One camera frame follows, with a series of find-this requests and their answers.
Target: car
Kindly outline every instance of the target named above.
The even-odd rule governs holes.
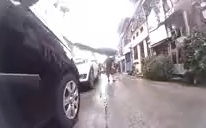
[[[87,58],[75,58],[75,64],[78,68],[80,82],[88,83],[91,88],[95,87],[95,81],[100,75],[99,63],[95,56]]]
[[[1,94],[6,99],[8,96],[5,95],[9,94],[14,100],[7,100],[7,104],[0,102],[4,104],[0,105],[0,109],[4,108],[0,110],[0,117],[4,117],[0,119],[0,128],[5,123],[11,124],[9,127],[12,128],[21,128],[17,125],[19,122],[13,121],[17,118],[15,113],[20,113],[18,115],[28,122],[29,127],[41,127],[44,122],[54,120],[62,128],[71,128],[78,120],[80,82],[71,49],[60,32],[37,15],[32,8],[36,2],[0,0],[1,80],[5,77],[40,77],[38,86],[18,85],[16,88],[21,90]],[[9,114],[13,112],[10,110],[12,106],[18,109]]]

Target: wet road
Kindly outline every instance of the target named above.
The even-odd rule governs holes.
[[[75,128],[206,128],[206,89],[103,75],[83,90]]]

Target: sky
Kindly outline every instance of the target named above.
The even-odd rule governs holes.
[[[93,48],[116,49],[119,23],[133,14],[129,0],[64,0],[69,12],[60,18],[51,4],[54,0],[40,1],[36,6],[40,14],[47,14],[45,20],[50,28],[60,31],[73,43]],[[48,12],[42,11],[43,8],[48,8]]]

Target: building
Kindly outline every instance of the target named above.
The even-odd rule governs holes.
[[[136,11],[120,42],[126,71],[134,65],[141,73],[143,58],[164,54],[171,57],[176,73],[183,74],[183,42],[195,31],[206,31],[206,0],[131,1]]]

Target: pedestrian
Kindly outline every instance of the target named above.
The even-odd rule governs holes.
[[[106,75],[107,75],[107,78],[108,78],[108,82],[110,82],[110,75],[112,77],[112,80],[114,81],[114,78],[113,78],[113,58],[112,57],[108,57],[105,61],[105,64],[106,64]]]

